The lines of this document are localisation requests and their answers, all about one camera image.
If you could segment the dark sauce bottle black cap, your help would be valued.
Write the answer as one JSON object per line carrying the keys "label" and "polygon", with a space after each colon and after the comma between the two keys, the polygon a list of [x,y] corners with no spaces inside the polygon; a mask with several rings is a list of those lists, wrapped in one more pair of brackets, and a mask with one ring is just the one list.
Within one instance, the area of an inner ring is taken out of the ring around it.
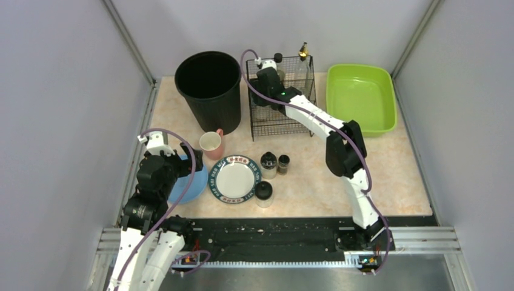
{"label": "dark sauce bottle black cap", "polygon": [[285,80],[285,69],[284,69],[284,64],[283,64],[282,53],[275,53],[273,56],[273,60],[276,63],[276,70],[277,70],[279,79],[283,83]]}

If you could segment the blue plastic plate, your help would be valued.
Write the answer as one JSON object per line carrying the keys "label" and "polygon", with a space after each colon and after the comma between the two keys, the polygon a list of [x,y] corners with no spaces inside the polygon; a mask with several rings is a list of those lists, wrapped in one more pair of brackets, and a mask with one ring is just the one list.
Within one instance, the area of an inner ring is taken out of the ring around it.
{"label": "blue plastic plate", "polygon": [[[207,187],[208,175],[209,172],[207,165],[204,164],[204,168],[201,171],[195,173],[190,187],[185,192],[179,204],[185,204],[198,198]],[[190,175],[177,179],[175,185],[172,188],[172,191],[170,192],[170,196],[167,200],[168,203],[173,204],[179,198],[180,194],[186,188],[189,179]]]}

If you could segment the pink ceramic mug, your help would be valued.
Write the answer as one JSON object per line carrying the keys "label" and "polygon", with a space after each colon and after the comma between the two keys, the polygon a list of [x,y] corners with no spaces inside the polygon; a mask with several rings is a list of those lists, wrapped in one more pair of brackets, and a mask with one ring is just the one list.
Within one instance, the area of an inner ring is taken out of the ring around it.
{"label": "pink ceramic mug", "polygon": [[211,160],[218,160],[222,157],[224,151],[223,129],[217,129],[214,132],[206,132],[199,139],[199,146],[206,157]]}

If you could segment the clear glass bottle gold cap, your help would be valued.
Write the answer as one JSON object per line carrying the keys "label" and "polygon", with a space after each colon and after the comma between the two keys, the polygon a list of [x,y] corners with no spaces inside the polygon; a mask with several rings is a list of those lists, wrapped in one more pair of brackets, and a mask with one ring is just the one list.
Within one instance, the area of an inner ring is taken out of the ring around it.
{"label": "clear glass bottle gold cap", "polygon": [[307,47],[307,42],[303,42],[303,45],[298,52],[299,61],[295,67],[295,87],[302,92],[306,97],[310,94],[312,85],[311,80],[311,68],[310,61],[311,56]]}

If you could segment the black plastic waste bin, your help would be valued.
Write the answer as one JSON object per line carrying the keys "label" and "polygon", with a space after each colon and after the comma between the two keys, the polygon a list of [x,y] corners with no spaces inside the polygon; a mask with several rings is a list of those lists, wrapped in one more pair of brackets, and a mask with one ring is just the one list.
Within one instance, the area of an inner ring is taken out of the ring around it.
{"label": "black plastic waste bin", "polygon": [[241,69],[231,55],[207,51],[185,59],[175,71],[175,86],[204,132],[228,135],[241,122]]}

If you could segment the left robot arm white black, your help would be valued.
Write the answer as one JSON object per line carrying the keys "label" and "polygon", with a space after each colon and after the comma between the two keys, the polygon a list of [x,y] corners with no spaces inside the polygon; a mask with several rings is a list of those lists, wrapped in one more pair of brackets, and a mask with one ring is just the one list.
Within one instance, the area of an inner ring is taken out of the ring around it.
{"label": "left robot arm white black", "polygon": [[162,128],[143,131],[138,141],[146,151],[135,193],[123,208],[118,256],[107,290],[159,290],[192,235],[190,220],[170,214],[197,183],[196,173],[203,172],[203,152]]}

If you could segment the spice jar black lid front-left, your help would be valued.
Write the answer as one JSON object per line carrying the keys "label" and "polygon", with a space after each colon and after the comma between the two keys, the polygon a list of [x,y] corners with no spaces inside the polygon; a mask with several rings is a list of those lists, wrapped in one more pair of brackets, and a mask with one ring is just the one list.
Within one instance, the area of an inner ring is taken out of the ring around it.
{"label": "spice jar black lid front-left", "polygon": [[268,208],[273,203],[273,186],[267,181],[261,181],[255,185],[256,203],[260,208]]}

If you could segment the green plastic basin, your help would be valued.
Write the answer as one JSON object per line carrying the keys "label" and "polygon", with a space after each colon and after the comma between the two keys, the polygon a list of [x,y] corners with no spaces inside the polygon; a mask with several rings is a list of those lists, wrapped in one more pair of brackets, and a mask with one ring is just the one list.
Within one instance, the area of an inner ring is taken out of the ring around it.
{"label": "green plastic basin", "polygon": [[326,80],[327,113],[356,121],[365,137],[379,137],[396,128],[398,112],[390,73],[363,64],[337,64]]}

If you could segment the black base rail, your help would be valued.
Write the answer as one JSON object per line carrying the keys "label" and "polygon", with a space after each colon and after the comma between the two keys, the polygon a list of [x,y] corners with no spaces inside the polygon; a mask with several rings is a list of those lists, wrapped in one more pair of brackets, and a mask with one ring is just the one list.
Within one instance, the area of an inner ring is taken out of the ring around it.
{"label": "black base rail", "polygon": [[206,250],[209,262],[321,263],[345,259],[345,251],[395,249],[380,234],[367,242],[349,217],[195,218],[183,252]]}

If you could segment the white plate with blue rim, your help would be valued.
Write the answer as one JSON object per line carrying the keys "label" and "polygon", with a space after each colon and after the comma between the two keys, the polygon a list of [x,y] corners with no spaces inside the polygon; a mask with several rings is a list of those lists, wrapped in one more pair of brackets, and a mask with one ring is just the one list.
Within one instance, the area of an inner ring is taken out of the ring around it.
{"label": "white plate with blue rim", "polygon": [[261,180],[261,170],[254,160],[244,155],[230,155],[212,167],[207,186],[221,202],[240,204],[255,195],[255,186]]}

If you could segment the small dark spice jar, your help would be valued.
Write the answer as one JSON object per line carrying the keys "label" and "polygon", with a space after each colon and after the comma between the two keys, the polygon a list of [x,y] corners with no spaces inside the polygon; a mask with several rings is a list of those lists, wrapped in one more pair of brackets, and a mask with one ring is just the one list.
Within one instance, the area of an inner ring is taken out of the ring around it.
{"label": "small dark spice jar", "polygon": [[290,164],[290,158],[288,155],[281,155],[278,158],[278,173],[280,175],[286,175]]}

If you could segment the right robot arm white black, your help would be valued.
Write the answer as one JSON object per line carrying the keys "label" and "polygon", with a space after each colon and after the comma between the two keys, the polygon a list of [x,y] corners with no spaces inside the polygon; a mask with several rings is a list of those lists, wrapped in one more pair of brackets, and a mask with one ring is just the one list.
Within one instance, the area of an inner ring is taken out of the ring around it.
{"label": "right robot arm white black", "polygon": [[367,151],[359,124],[332,117],[293,87],[279,92],[276,100],[284,115],[309,128],[325,142],[325,163],[344,183],[355,230],[369,244],[385,235],[386,242],[382,246],[388,254],[392,249],[392,234],[370,195],[372,179],[365,161]]}

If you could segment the spice jar black lid rear-left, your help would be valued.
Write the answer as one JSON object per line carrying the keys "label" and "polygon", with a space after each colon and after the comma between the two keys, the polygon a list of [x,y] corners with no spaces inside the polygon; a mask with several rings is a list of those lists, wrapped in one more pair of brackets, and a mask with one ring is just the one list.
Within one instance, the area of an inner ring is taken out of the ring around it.
{"label": "spice jar black lid rear-left", "polygon": [[264,179],[273,179],[277,175],[277,157],[272,152],[265,152],[261,156],[261,173]]}

